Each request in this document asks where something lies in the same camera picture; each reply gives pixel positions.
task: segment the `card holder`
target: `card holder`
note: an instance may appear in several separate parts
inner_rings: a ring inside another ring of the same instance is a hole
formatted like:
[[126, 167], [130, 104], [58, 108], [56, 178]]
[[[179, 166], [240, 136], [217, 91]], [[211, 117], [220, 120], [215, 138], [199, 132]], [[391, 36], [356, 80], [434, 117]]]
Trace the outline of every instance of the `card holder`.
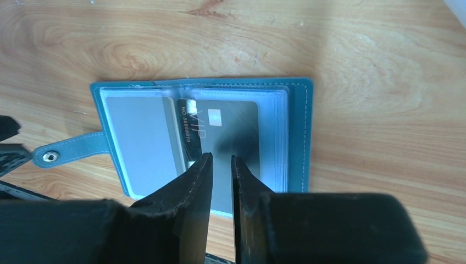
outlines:
[[[140, 199], [211, 152], [211, 209], [223, 216], [231, 216], [231, 155], [242, 156], [274, 191], [308, 190], [308, 78], [97, 82], [91, 92], [103, 131], [36, 149], [37, 166], [110, 153], [125, 194]], [[59, 158], [47, 162], [51, 151]]]

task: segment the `open wallet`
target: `open wallet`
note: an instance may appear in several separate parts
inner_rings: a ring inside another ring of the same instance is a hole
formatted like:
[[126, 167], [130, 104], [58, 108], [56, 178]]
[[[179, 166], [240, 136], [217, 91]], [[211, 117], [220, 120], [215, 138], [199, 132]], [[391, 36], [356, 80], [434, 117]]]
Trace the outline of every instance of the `open wallet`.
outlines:
[[309, 78], [96, 82], [91, 93], [102, 131], [37, 148], [35, 165], [47, 169], [110, 154], [124, 193], [139, 200], [210, 152], [210, 210], [228, 217], [232, 155], [274, 192], [308, 191]]

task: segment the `wooden surface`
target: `wooden surface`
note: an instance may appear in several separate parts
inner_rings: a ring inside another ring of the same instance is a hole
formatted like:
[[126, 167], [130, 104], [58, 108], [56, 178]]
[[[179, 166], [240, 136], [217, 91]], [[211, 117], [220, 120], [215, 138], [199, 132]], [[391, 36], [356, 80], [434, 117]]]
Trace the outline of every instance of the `wooden surface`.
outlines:
[[[311, 190], [393, 194], [431, 263], [466, 263], [466, 31], [441, 0], [0, 1], [0, 114], [31, 150], [100, 130], [94, 81], [222, 76], [312, 77]], [[108, 156], [2, 179], [132, 203]], [[208, 251], [234, 257], [229, 219]]]

